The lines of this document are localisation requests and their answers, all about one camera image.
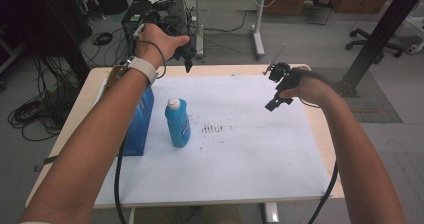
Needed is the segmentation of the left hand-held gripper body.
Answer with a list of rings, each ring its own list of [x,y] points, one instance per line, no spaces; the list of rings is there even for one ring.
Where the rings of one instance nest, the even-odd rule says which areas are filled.
[[[162,16],[158,11],[149,10],[145,13],[141,22],[153,23],[169,36],[188,36],[189,38],[192,38],[184,11],[177,11],[176,13],[169,12]],[[196,47],[193,44],[193,41],[190,40],[188,43],[175,50],[173,58],[176,60],[183,58],[185,64],[191,64],[196,53]]]

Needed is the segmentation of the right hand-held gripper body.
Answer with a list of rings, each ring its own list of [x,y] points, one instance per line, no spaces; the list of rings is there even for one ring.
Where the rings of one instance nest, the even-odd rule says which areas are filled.
[[[297,87],[300,83],[301,73],[295,68],[291,68],[287,63],[279,62],[271,64],[267,70],[270,72],[269,79],[278,83],[276,87],[275,100],[281,100],[279,94],[288,89]]]

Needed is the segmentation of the person's right hand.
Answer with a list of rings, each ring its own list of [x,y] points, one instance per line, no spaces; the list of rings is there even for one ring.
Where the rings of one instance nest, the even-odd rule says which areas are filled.
[[[295,68],[294,73],[300,75],[299,83],[293,88],[280,91],[281,98],[297,97],[322,109],[330,107],[340,99],[331,86],[317,78],[306,67]]]

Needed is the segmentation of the person's left hand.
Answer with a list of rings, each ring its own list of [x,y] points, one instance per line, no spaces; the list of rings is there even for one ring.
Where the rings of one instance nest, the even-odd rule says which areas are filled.
[[[169,36],[155,24],[145,24],[138,35],[136,56],[150,62],[156,69],[171,58],[178,47],[188,43],[188,36]]]

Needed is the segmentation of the thin metal rod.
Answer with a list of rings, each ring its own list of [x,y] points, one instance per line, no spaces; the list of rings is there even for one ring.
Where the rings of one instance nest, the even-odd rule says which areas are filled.
[[[287,47],[286,43],[281,43],[281,47],[279,49],[279,51],[277,52],[277,54],[274,56],[274,58],[271,60],[271,62],[269,63],[268,67],[262,72],[262,74],[265,76],[267,75],[268,72],[271,72],[273,70],[273,68],[276,66],[277,64],[277,60],[278,58],[282,55],[282,53],[284,52],[284,49]]]

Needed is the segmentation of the white wristband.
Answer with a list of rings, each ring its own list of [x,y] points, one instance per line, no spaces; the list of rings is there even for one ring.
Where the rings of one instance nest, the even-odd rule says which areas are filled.
[[[138,57],[132,57],[128,60],[128,62],[129,68],[136,69],[147,77],[149,85],[152,85],[155,82],[158,73],[150,62]]]

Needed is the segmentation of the blue bottle with white cap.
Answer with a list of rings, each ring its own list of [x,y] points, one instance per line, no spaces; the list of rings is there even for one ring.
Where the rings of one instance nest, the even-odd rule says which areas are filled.
[[[183,148],[191,135],[186,101],[179,98],[170,98],[165,109],[165,116],[173,146]]]

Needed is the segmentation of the white paper mat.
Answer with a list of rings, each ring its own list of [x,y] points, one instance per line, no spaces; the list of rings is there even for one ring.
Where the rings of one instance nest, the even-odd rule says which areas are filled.
[[[114,163],[98,207],[318,199],[329,178],[302,104],[270,112],[275,85],[260,75],[164,77],[141,157]],[[191,135],[174,147],[165,109],[187,103]]]

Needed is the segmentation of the brown wrist-mounted device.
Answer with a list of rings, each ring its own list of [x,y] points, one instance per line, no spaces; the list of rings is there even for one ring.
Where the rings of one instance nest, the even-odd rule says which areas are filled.
[[[127,70],[128,70],[127,65],[113,66],[108,75],[105,87],[106,88],[112,87],[126,73]]]

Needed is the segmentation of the brown cardboard box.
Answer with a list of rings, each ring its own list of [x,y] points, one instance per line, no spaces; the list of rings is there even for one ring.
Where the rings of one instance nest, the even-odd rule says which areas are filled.
[[[264,14],[299,16],[309,0],[265,0]]]

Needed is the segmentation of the blue cardboard box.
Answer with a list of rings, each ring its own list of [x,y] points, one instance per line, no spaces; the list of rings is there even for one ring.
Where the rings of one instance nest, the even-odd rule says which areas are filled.
[[[125,138],[124,156],[142,156],[149,129],[154,94],[147,88],[139,99]]]

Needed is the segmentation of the grey floor mat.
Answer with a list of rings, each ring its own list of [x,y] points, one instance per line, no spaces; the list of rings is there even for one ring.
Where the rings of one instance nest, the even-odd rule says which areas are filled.
[[[352,113],[360,123],[402,123],[370,72],[366,72],[355,88],[354,97],[345,97]]]

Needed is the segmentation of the black office chair base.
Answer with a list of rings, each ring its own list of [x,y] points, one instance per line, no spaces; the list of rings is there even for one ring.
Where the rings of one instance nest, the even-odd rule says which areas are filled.
[[[375,41],[372,38],[372,35],[360,28],[351,30],[349,32],[349,35],[352,38],[352,40],[345,45],[346,50],[351,50],[354,46],[359,46],[359,45],[365,46],[368,42],[371,42],[372,44],[375,43]],[[354,40],[354,37],[356,37],[357,35],[361,35],[362,37],[364,37],[364,40]],[[384,45],[380,48],[376,56],[373,58],[374,64],[379,64],[382,61],[382,59],[385,57],[385,54],[383,52],[384,48],[395,50],[394,56],[396,58],[401,57],[402,54],[406,51],[406,48],[404,46],[394,44],[390,41],[386,41]]]

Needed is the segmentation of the white table leg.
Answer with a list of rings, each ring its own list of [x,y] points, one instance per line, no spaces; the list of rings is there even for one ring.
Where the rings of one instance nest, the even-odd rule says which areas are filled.
[[[262,203],[261,213],[264,224],[279,224],[279,214],[276,202]]]

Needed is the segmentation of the person's khaki pants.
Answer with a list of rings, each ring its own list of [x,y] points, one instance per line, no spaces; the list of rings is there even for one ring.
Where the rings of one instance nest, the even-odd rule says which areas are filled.
[[[201,207],[203,224],[243,224],[236,205]],[[179,207],[137,208],[134,224],[186,224]]]

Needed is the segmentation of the black metal stand post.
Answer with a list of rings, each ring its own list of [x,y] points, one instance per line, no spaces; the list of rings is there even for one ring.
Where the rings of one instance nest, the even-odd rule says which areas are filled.
[[[335,84],[338,94],[342,97],[354,97],[356,95],[355,88],[373,64],[373,58],[384,43],[389,41],[418,2],[419,0],[392,1],[371,33],[375,43],[368,42],[363,46],[347,73]]]

